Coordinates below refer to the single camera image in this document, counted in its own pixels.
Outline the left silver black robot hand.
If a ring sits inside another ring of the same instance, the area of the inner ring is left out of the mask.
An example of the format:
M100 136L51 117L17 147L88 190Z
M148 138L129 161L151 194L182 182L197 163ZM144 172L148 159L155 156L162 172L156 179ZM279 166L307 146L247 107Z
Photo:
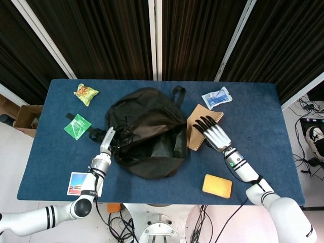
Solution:
M133 134L125 126L110 127L101 142L99 151L112 155L114 152L129 146L132 142Z

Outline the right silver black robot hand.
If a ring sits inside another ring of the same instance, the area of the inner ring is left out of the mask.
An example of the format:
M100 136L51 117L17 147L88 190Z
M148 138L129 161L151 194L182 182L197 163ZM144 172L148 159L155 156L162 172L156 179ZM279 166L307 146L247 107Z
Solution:
M231 145L230 138L211 116L201 116L192 126L204 136L210 147L218 152L225 151Z

